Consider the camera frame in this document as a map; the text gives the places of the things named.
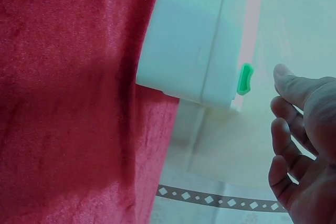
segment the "white plastic box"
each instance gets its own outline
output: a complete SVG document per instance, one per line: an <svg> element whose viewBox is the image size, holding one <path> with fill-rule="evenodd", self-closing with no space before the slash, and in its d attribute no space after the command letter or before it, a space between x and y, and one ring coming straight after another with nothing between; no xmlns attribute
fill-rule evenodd
<svg viewBox="0 0 336 224"><path fill-rule="evenodd" d="M239 108L239 74L253 57L259 10L260 0L156 0L137 84L205 106Z"/></svg>

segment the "green button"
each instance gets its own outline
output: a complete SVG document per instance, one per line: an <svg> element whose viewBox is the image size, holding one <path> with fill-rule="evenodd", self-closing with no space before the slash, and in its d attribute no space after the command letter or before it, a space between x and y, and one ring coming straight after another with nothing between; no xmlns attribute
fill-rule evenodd
<svg viewBox="0 0 336 224"><path fill-rule="evenodd" d="M250 64L246 63L242 66L237 88L238 94L246 95L251 91L251 77L253 72L253 67Z"/></svg>

